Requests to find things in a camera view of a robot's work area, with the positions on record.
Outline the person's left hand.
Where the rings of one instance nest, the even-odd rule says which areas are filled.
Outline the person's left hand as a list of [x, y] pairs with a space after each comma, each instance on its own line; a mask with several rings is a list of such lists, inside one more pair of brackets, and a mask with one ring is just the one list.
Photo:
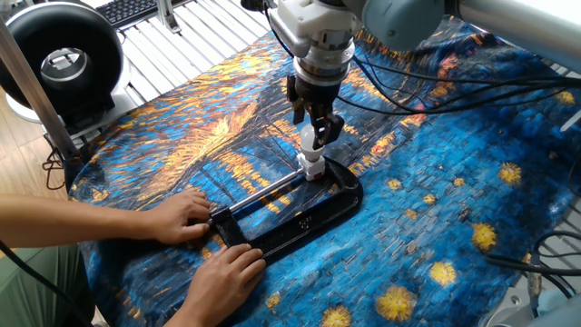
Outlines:
[[165, 244], [199, 239], [210, 230], [210, 207], [203, 192], [177, 193], [143, 214], [143, 236]]

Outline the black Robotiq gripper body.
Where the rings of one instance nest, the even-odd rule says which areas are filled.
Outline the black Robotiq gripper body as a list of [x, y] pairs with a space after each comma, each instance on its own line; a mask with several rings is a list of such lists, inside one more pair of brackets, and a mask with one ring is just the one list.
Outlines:
[[308, 83], [296, 76], [296, 90], [304, 101], [304, 109], [311, 116], [324, 116], [332, 112], [333, 102], [339, 93], [340, 84], [321, 86]]

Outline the person's right hand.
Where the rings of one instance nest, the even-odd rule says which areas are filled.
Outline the person's right hand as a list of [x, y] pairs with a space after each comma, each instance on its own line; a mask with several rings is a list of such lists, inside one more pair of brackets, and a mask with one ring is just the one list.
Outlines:
[[263, 252], [249, 244], [221, 249], [201, 265], [181, 312], [191, 326], [217, 326], [240, 308], [264, 274]]

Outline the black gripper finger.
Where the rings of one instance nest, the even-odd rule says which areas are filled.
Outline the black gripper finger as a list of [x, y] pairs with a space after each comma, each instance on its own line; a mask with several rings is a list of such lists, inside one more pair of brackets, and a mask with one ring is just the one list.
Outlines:
[[294, 75], [287, 76], [286, 96], [293, 110], [292, 123], [294, 125], [302, 123], [305, 116], [304, 101], [296, 90], [296, 77]]
[[322, 117], [311, 118], [311, 125], [314, 130], [312, 146], [314, 150], [318, 150], [339, 138], [344, 119], [339, 115], [328, 113]]

